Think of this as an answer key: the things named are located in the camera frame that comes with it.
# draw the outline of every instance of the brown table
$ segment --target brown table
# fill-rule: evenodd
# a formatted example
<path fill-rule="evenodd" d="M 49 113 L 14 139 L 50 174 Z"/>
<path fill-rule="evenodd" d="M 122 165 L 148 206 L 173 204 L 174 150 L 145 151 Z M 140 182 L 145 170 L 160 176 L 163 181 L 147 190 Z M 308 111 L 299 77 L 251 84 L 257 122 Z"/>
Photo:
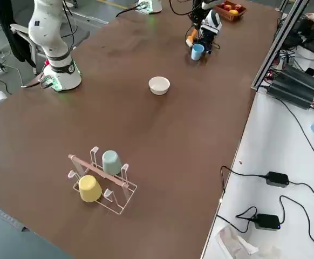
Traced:
<path fill-rule="evenodd" d="M 165 2 L 157 15 L 122 15 L 77 48 L 77 89 L 35 87 L 1 104 L 0 209 L 76 258 L 200 257 L 219 168 L 233 160 L 277 24 L 272 8 L 237 2 L 248 12 L 223 21 L 221 50 L 206 61 L 191 61 L 188 17 Z M 150 93 L 153 76 L 170 80 L 167 95 Z M 89 161 L 93 146 L 117 151 L 138 184 L 120 216 L 82 202 L 67 179 L 68 154 Z"/>

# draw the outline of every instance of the light green cup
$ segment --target light green cup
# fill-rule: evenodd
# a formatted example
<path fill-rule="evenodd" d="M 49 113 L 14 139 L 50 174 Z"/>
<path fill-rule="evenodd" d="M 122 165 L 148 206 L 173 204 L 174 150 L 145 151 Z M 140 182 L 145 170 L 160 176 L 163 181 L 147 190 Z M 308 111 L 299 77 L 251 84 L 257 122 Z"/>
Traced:
<path fill-rule="evenodd" d="M 115 151 L 108 150 L 102 156 L 103 171 L 110 175 L 117 175 L 121 172 L 121 161 Z"/>

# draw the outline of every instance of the white bowl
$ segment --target white bowl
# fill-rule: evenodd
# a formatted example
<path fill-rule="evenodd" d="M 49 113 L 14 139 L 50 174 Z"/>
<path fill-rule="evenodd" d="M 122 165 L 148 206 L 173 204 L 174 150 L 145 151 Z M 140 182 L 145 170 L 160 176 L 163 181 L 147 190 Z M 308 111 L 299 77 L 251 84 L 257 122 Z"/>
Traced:
<path fill-rule="evenodd" d="M 170 82 L 165 77 L 153 77 L 148 82 L 151 92 L 156 94 L 157 96 L 161 96 L 168 92 L 170 87 Z"/>

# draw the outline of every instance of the red apple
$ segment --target red apple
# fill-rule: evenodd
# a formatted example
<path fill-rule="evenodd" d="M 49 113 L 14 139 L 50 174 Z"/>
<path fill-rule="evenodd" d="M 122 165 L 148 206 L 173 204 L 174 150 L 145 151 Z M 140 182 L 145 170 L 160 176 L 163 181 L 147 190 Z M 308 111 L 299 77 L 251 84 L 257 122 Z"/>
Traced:
<path fill-rule="evenodd" d="M 226 4 L 224 6 L 224 9 L 226 9 L 227 11 L 230 11 L 232 9 L 231 5 L 230 4 Z"/>
<path fill-rule="evenodd" d="M 242 5 L 236 4 L 234 9 L 237 10 L 237 11 L 239 11 L 239 9 L 241 9 L 241 7 L 242 7 Z"/>

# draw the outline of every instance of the gray floor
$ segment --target gray floor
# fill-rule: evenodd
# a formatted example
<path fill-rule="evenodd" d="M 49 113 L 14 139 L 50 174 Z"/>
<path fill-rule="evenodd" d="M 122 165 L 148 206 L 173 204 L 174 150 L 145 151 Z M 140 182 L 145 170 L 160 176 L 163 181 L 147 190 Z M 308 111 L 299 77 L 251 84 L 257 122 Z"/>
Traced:
<path fill-rule="evenodd" d="M 135 0 L 109 0 L 122 6 L 131 6 Z M 115 18 L 115 15 L 121 11 L 121 8 L 111 6 L 96 0 L 78 0 L 79 8 L 76 9 L 82 17 L 77 16 L 76 20 L 79 26 L 89 30 L 91 33 L 102 26 L 98 19 L 110 22 Z M 253 0 L 261 4 L 279 6 L 281 0 Z M 306 12 L 314 12 L 314 0 L 310 1 Z M 10 48 L 8 41 L 3 32 L 0 32 L 0 49 L 9 54 Z M 32 68 L 27 63 L 19 62 L 13 55 L 6 57 L 6 64 L 18 68 L 23 77 L 23 83 L 26 84 L 33 77 Z M 13 94 L 18 91 L 23 91 L 20 87 L 20 79 L 18 72 L 15 69 L 10 69 L 6 74 L 0 76 L 0 79 L 7 82 L 8 89 Z M 5 92 L 5 87 L 0 83 L 0 91 Z M 40 238 L 33 232 L 20 232 L 12 227 L 7 222 L 0 219 L 0 259 L 64 259 L 71 258 L 69 255 L 62 252 L 57 247 Z"/>

